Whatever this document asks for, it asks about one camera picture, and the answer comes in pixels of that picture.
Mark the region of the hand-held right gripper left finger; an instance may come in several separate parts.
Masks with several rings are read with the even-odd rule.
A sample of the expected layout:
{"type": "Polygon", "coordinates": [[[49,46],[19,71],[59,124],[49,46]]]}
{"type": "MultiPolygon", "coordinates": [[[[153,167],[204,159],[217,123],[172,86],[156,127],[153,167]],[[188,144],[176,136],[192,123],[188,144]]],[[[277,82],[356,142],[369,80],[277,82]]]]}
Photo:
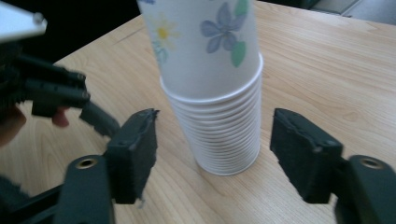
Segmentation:
{"type": "Polygon", "coordinates": [[[156,162],[155,120],[158,110],[149,108],[132,114],[111,138],[104,153],[112,197],[118,204],[143,199],[151,168],[156,162]]]}

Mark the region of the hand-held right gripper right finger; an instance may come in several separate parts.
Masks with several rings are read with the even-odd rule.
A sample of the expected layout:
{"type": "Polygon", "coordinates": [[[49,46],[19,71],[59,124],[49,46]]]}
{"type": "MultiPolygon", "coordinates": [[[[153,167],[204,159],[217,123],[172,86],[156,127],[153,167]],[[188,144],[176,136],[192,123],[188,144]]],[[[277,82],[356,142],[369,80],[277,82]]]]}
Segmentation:
{"type": "Polygon", "coordinates": [[[270,150],[306,203],[327,203],[343,145],[304,116],[276,108],[270,150]]]}

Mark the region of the stack of white paper cups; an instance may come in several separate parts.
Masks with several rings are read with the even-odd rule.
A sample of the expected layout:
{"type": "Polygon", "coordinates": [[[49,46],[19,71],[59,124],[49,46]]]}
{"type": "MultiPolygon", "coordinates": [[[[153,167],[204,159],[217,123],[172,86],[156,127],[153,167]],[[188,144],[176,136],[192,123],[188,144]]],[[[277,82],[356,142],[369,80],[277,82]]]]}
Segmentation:
{"type": "Polygon", "coordinates": [[[160,83],[197,163],[245,171],[260,152],[262,69],[253,0],[137,0],[160,83]]]}

